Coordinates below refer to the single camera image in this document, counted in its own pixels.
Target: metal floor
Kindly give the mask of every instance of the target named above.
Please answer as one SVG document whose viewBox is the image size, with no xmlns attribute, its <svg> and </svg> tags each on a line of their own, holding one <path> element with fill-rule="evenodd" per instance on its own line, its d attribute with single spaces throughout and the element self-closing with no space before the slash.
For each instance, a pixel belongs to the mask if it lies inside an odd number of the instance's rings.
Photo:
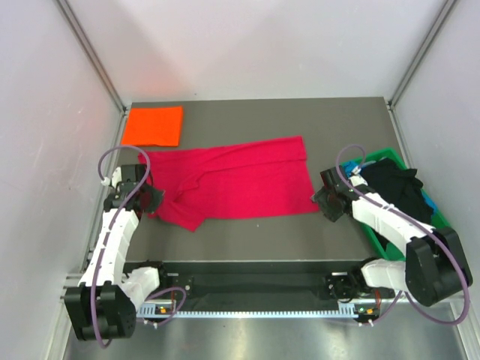
<svg viewBox="0 0 480 360">
<path fill-rule="evenodd" d="M 442 319 L 448 304 L 430 313 Z M 96 343 L 70 337 L 64 360 L 464 360 L 455 327 L 422 319 L 409 304 L 398 304 L 373 328 L 351 320 L 177 319 L 154 330 L 139 324 L 130 340 Z"/>
<path fill-rule="evenodd" d="M 361 143 L 369 152 L 387 146 L 399 151 L 381 97 L 193 101 L 134 106 L 173 104 L 184 107 L 180 149 L 302 135 L 315 189 L 320 189 L 320 170 L 334 166 L 337 153 L 347 144 Z M 118 161 L 120 164 L 137 162 L 137 154 L 124 150 Z M 133 235 L 127 259 L 359 260 L 373 254 L 360 227 L 347 216 L 336 223 L 329 222 L 320 213 L 206 220 L 196 232 L 145 216 Z"/>
</svg>

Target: metal frame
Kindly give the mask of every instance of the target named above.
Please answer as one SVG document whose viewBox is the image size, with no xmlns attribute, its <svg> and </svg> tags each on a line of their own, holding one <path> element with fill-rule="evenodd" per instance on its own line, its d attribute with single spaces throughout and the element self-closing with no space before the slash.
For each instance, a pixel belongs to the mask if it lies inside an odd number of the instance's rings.
<svg viewBox="0 0 480 360">
<path fill-rule="evenodd" d="M 407 86 L 410 84 L 410 81 L 418 70 L 420 64 L 423 62 L 423 59 L 428 54 L 428 50 L 432 47 L 432 44 L 440 33 L 440 30 L 445 24 L 445 21 L 454 10 L 457 3 L 458 0 L 444 1 L 442 8 L 439 10 L 438 14 L 435 17 L 435 20 L 433 21 L 433 25 L 428 30 L 427 35 L 421 42 L 420 47 L 418 48 L 408 68 L 406 69 L 405 74 L 402 76 L 400 83 L 395 89 L 391 100 L 388 102 L 388 105 L 390 105 L 390 107 L 395 108 L 395 106 L 398 104 L 398 101 L 401 99 Z"/>
<path fill-rule="evenodd" d="M 64 16 L 65 20 L 67 21 L 68 25 L 70 26 L 75 38 L 78 40 L 79 45 L 82 47 L 83 52 L 87 56 L 88 60 L 93 66 L 95 73 L 98 75 L 98 79 L 103 83 L 105 86 L 106 91 L 109 93 L 113 103 L 117 107 L 120 114 L 123 116 L 127 112 L 127 107 L 122 101 L 119 93 L 116 91 L 115 86 L 112 83 L 107 71 L 105 70 L 102 61 L 98 57 L 95 48 L 93 47 L 92 43 L 89 40 L 89 37 L 86 35 L 85 30 L 83 30 L 80 21 L 75 15 L 74 10 L 72 9 L 68 0 L 53 0 L 62 15 Z"/>
<path fill-rule="evenodd" d="M 108 75 L 105 67 L 102 64 L 102 61 L 99 59 L 95 48 L 92 46 L 91 41 L 89 40 L 86 32 L 84 31 L 80 21 L 78 20 L 76 14 L 74 13 L 73 8 L 68 0 L 53 0 L 58 9 L 61 11 L 63 17 L 67 21 L 70 29 L 72 30 L 75 38 L 79 41 L 79 45 L 82 47 L 87 59 L 90 61 L 92 67 L 95 70 L 99 80 L 105 86 L 106 91 L 109 93 L 109 96 L 112 99 L 112 102 L 115 104 L 116 108 L 121 114 L 121 121 L 118 124 L 117 134 L 115 135 L 115 139 L 113 145 L 117 145 L 120 142 L 124 126 L 126 123 L 126 119 L 128 116 L 128 108 L 122 101 L 119 93 L 116 91 L 115 86 L 113 85 L 110 76 Z M 426 36 L 424 37 L 423 41 L 421 42 L 421 46 L 418 48 L 415 56 L 413 57 L 412 61 L 410 62 L 408 68 L 406 69 L 401 81 L 399 82 L 397 88 L 394 91 L 394 94 L 390 100 L 386 101 L 386 106 L 388 108 L 388 112 L 391 116 L 391 121 L 397 134 L 397 140 L 400 144 L 400 149 L 402 151 L 403 159 L 406 161 L 407 165 L 413 166 L 413 159 L 408 149 L 407 142 L 405 140 L 403 131 L 401 129 L 401 124 L 398 119 L 398 115 L 396 113 L 395 107 L 398 104 L 399 100 L 401 99 L 402 95 L 406 91 L 408 85 L 410 84 L 412 78 L 415 76 L 416 71 L 419 69 L 420 65 L 422 64 L 425 56 L 428 54 L 428 50 L 432 47 L 435 39 L 437 38 L 438 34 L 440 33 L 442 27 L 444 26 L 448 16 L 452 13 L 455 9 L 455 5 L 458 3 L 458 0 L 445 0 L 441 9 L 437 13 L 435 20 L 433 21 L 432 26 L 430 27 L 429 31 L 427 32 Z M 117 156 L 113 155 L 109 159 L 109 164 L 106 167 L 107 172 L 111 172 L 113 167 L 115 166 L 117 161 Z M 98 199 L 97 209 L 94 213 L 94 217 L 92 220 L 91 232 L 88 240 L 88 246 L 85 251 L 85 258 L 83 259 L 82 265 L 83 267 L 86 264 L 86 260 L 88 259 L 88 255 L 92 246 L 95 244 L 97 239 L 98 229 L 100 226 L 100 216 L 101 214 L 101 199 L 105 195 L 105 189 L 102 190 L 100 194 L 100 198 Z M 70 285 L 70 282 L 77 283 L 78 279 L 73 276 L 72 278 L 67 279 L 67 283 L 65 284 Z M 463 306 L 463 299 L 459 299 L 457 297 L 451 299 L 449 301 L 451 305 L 451 310 L 453 315 L 456 317 L 461 312 L 461 307 Z M 70 334 L 70 320 L 65 310 L 65 306 L 60 301 L 58 303 L 58 316 L 55 322 L 55 328 L 52 330 L 52 336 L 50 337 L 49 343 L 47 344 L 46 353 L 44 355 L 44 359 L 63 359 L 63 355 L 65 354 L 65 348 L 68 341 L 68 336 Z M 480 358 L 480 325 L 477 320 L 477 316 L 475 315 L 473 309 L 471 309 L 471 313 L 466 318 L 466 320 L 458 326 L 459 337 L 463 343 L 464 349 L 469 359 L 478 359 Z"/>
</svg>

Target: white gear rack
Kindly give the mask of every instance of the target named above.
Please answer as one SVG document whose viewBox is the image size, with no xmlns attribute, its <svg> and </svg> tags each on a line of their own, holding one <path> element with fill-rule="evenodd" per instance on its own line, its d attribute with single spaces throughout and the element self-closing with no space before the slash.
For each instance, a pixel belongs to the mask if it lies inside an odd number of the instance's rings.
<svg viewBox="0 0 480 360">
<path fill-rule="evenodd" d="M 169 314 L 156 314 L 154 303 L 144 303 L 136 317 L 140 319 L 165 319 Z M 179 311 L 180 319 L 355 319 L 354 304 L 338 304 L 338 310 L 315 311 Z"/>
</svg>

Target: white wall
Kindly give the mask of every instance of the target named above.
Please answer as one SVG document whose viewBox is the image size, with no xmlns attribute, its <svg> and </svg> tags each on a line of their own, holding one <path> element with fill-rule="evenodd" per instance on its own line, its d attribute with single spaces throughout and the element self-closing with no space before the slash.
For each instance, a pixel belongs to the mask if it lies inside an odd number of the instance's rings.
<svg viewBox="0 0 480 360">
<path fill-rule="evenodd" d="M 397 105 L 413 163 L 459 232 L 480 314 L 480 2 L 458 2 Z"/>
<path fill-rule="evenodd" d="M 38 360 L 119 113 L 54 1 L 8 1 L 0 29 L 1 358 Z"/>
<path fill-rule="evenodd" d="M 389 98 L 443 0 L 70 0 L 131 101 Z"/>
</svg>

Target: black cloth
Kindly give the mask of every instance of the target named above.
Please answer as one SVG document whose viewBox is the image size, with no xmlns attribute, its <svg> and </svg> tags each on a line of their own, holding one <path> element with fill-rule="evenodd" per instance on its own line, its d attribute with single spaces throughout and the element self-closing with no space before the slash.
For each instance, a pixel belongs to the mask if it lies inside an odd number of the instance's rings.
<svg viewBox="0 0 480 360">
<path fill-rule="evenodd" d="M 386 202 L 395 205 L 405 214 L 430 224 L 434 210 L 422 195 L 423 183 L 416 178 L 417 169 L 400 169 L 392 159 L 383 159 L 366 166 L 361 176 Z M 384 248 L 388 241 L 376 234 Z"/>
</svg>

